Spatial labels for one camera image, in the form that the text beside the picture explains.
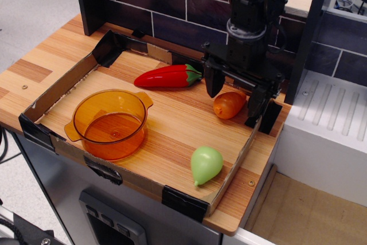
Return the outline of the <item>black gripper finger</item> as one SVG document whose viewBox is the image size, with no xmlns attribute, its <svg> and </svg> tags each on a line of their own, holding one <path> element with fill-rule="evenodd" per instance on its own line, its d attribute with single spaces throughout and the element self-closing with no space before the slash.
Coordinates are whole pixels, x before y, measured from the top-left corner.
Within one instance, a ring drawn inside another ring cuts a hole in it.
<svg viewBox="0 0 367 245">
<path fill-rule="evenodd" d="M 254 88 L 248 101 L 248 117 L 259 117 L 271 98 L 272 93 L 266 87 L 257 86 Z"/>
<path fill-rule="evenodd" d="M 225 76 L 221 69 L 212 64 L 205 63 L 204 79 L 206 82 L 206 91 L 211 98 L 214 98 L 223 88 Z"/>
</svg>

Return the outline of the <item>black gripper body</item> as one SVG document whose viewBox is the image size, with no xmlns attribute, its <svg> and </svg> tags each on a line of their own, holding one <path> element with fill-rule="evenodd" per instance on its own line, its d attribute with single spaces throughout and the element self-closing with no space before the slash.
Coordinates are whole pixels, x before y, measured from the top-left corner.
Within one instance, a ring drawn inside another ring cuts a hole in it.
<svg viewBox="0 0 367 245">
<path fill-rule="evenodd" d="M 278 24 L 265 24 L 251 32 L 228 20 L 226 45 L 209 42 L 202 45 L 203 69 L 205 63 L 212 64 L 238 86 L 251 91 L 263 86 L 272 93 L 272 98 L 278 97 L 284 74 L 267 59 L 269 35 L 274 26 L 279 27 Z"/>
</svg>

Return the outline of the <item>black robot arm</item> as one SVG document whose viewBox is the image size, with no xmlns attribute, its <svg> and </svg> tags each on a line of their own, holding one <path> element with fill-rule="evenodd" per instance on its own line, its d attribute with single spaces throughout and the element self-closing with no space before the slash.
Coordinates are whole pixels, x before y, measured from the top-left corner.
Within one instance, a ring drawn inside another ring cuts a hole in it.
<svg viewBox="0 0 367 245">
<path fill-rule="evenodd" d="M 287 0 L 229 0 L 231 16 L 227 21 L 225 45 L 206 42 L 202 64 L 206 90 L 211 98 L 222 89 L 225 78 L 250 91 L 248 116 L 258 118 L 268 102 L 280 93 L 284 74 L 267 60 L 269 36 L 279 30 L 279 17 Z"/>
</svg>

